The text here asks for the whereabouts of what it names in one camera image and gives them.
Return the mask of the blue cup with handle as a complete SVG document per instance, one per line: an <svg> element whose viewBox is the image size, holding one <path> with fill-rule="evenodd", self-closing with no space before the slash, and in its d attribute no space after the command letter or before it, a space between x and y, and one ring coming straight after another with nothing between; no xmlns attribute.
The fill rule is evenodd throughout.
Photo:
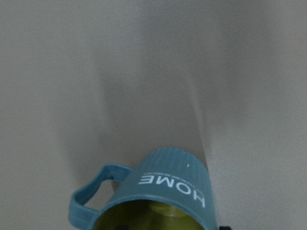
<svg viewBox="0 0 307 230"><path fill-rule="evenodd" d="M104 181L119 188L100 210L87 207ZM207 168L179 148L159 148L135 168L107 164L71 196L69 222L80 230L216 230Z"/></svg>

